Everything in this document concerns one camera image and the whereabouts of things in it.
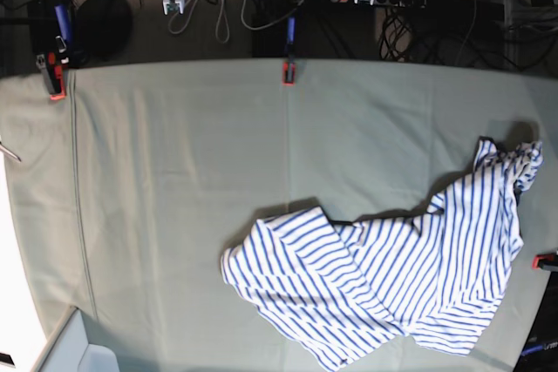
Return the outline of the blue white striped t-shirt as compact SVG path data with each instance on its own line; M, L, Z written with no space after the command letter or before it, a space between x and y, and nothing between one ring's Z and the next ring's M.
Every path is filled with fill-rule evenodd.
M505 296L518 199L542 162L541 142L504 152L482 139L422 214L336 223L315 206L256 220L223 252L223 280L327 371L398 336L468 355Z

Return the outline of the black round base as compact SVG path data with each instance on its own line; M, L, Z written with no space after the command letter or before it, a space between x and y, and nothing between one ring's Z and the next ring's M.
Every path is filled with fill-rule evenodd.
M119 55L132 35L133 10L127 0L86 0L76 19L78 43L91 58Z

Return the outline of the red clamp centre edge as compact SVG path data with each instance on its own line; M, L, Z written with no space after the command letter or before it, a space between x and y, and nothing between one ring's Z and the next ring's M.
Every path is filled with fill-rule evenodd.
M282 83L293 85L296 81L296 63L292 60L285 60L282 66Z

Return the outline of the red clamp edge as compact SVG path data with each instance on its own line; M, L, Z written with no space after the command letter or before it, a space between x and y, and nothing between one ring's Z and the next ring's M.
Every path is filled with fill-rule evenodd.
M537 254L533 259L532 268L557 273L558 272L557 252L548 253L548 254Z
M296 81L296 63L292 60L285 60L282 66L282 83L293 85Z

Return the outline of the red black clamp left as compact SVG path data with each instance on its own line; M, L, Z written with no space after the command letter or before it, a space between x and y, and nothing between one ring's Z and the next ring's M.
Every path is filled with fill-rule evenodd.
M65 72L69 64L68 47L62 36L55 36L55 50L38 54L39 69L51 101L66 98Z

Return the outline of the green table cloth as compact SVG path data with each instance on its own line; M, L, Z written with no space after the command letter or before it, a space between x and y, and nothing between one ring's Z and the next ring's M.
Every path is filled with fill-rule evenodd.
M42 330L69 307L125 371L316 371L221 277L254 220L319 205L335 220L410 210L463 171L477 141L539 139L520 203L524 247L467 357L396 338L356 371L510 371L557 245L557 83L496 71L308 60L73 71L1 83L13 226Z

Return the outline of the red clamp right edge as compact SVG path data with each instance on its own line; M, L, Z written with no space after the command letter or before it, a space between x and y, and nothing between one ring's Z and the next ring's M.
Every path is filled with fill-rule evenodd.
M557 252L548 253L548 254L537 254L533 259L532 268L557 273L558 272Z

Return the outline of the white bin bottom left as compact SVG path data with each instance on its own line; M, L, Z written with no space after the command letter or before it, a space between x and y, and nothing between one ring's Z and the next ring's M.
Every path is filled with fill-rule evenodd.
M89 342L82 312L69 306L31 371L120 372L120 369L111 349Z

